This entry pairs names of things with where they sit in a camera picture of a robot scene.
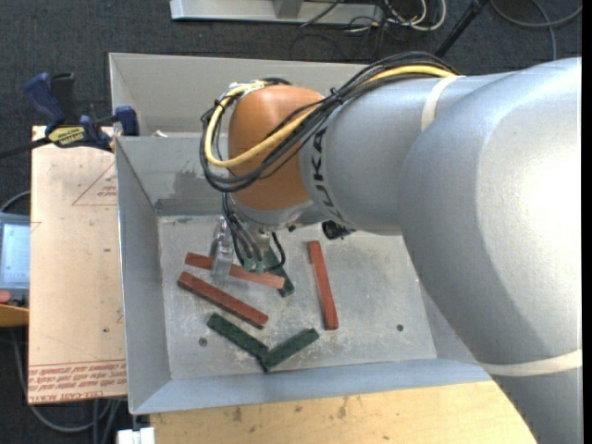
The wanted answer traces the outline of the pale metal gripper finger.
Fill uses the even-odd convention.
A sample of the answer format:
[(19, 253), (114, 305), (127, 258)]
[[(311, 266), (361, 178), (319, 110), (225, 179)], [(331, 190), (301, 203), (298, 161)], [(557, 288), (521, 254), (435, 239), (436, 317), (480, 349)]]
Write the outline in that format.
[(220, 237), (217, 252), (217, 280), (226, 281), (233, 263), (234, 244), (230, 230), (225, 230)]
[(212, 271), (218, 270), (219, 259), (222, 255), (223, 243), (225, 240), (225, 218), (219, 217), (214, 228), (213, 238), (210, 245), (210, 256), (213, 260)]

